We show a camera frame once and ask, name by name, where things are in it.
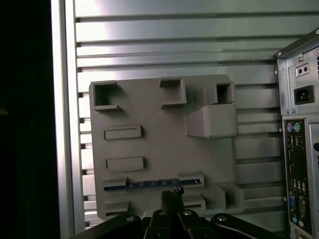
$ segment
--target gray 3d-printed plate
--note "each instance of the gray 3d-printed plate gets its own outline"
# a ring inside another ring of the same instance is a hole
[[[233,140],[234,84],[225,75],[93,82],[90,108],[97,212],[143,215],[184,186],[204,215],[243,211]]]

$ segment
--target ps/2 port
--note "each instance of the ps/2 port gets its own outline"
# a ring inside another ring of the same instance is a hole
[[[288,130],[289,132],[293,131],[293,129],[294,129],[294,126],[293,126],[292,123],[287,124],[287,130]]]
[[[300,124],[299,124],[299,123],[295,123],[295,125],[294,125],[294,129],[295,129],[295,131],[296,131],[296,132],[299,132],[299,131],[300,131],[300,129],[301,129]]]

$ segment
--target usb port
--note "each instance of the usb port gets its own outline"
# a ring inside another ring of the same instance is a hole
[[[296,142],[297,142],[297,143],[296,143],[297,145],[302,146],[302,144],[303,144],[303,139],[301,138],[301,136],[297,136],[297,137],[296,137]]]

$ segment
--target rear i/o panel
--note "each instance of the rear i/o panel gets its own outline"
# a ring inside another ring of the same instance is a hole
[[[290,221],[311,235],[305,120],[286,120],[284,125]]]

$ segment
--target blue connector strip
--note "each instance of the blue connector strip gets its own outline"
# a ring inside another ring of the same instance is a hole
[[[141,181],[141,182],[127,183],[124,186],[104,187],[104,191],[128,190],[128,189],[137,189],[137,188],[157,188],[157,187],[167,187],[167,186],[185,186],[185,185],[192,185],[192,184],[200,184],[200,180],[192,179],[192,180],[179,181],[177,178],[172,178],[172,179]]]

